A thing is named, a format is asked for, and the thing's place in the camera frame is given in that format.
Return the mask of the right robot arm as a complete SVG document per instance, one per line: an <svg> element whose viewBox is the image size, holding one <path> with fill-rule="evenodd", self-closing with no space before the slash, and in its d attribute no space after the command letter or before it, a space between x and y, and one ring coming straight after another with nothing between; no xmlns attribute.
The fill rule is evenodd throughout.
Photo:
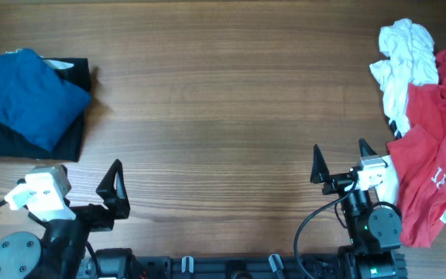
<svg viewBox="0 0 446 279"><path fill-rule="evenodd" d="M322 184L323 195L337 195L351 244L338 248L334 262L336 278L406 278L401 247L402 213L386 201L373 202L369 189L385 180L388 163L364 140L359 140L360 158L349 171L331 174L318 145L310 182Z"/></svg>

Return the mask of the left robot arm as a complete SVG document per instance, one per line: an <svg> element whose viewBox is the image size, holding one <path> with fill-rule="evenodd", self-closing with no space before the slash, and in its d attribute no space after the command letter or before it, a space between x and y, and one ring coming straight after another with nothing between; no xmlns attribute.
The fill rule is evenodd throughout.
<svg viewBox="0 0 446 279"><path fill-rule="evenodd" d="M0 240L0 278L141 278L132 250L94 250L88 240L129 217L122 162L115 160L96 188L102 204L72 207L70 190L65 166L38 166L5 196L10 209L27 209L45 232L14 232Z"/></svg>

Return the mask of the blue polo shirt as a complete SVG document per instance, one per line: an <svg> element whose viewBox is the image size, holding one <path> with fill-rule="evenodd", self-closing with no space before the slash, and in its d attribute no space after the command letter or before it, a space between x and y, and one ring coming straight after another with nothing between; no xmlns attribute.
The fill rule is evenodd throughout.
<svg viewBox="0 0 446 279"><path fill-rule="evenodd" d="M51 151L91 96L30 49L0 54L0 124Z"/></svg>

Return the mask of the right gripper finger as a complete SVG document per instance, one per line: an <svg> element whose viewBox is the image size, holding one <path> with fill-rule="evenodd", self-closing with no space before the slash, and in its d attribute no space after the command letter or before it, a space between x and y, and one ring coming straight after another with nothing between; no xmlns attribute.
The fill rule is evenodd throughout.
<svg viewBox="0 0 446 279"><path fill-rule="evenodd" d="M310 183L320 184L329 180L330 172L324 160L320 147L315 144L313 147L313 163L310 173Z"/></svg>
<svg viewBox="0 0 446 279"><path fill-rule="evenodd" d="M365 139L359 139L359 150L361 157L377 156L378 153L365 141Z"/></svg>

